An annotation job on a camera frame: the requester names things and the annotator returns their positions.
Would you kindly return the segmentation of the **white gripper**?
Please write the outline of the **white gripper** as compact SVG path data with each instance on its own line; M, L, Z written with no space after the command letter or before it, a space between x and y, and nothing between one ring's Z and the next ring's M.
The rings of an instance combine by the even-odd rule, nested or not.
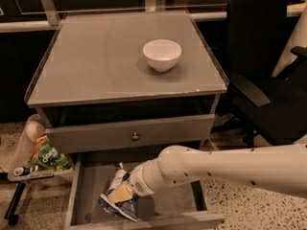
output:
M112 203L124 202L132 199L133 191L138 196L149 196L154 191L146 184L143 176L142 165L138 165L130 172L129 183L123 183L117 188L113 188L109 191L107 198Z

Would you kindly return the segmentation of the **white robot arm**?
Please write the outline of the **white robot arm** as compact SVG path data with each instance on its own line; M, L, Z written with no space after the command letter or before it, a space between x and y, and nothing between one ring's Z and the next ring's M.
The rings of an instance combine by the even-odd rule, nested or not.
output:
M306 160L307 149L303 144L215 151L170 146L131 172L118 170L102 197L115 204L130 202L136 196L149 196L205 177L304 196Z

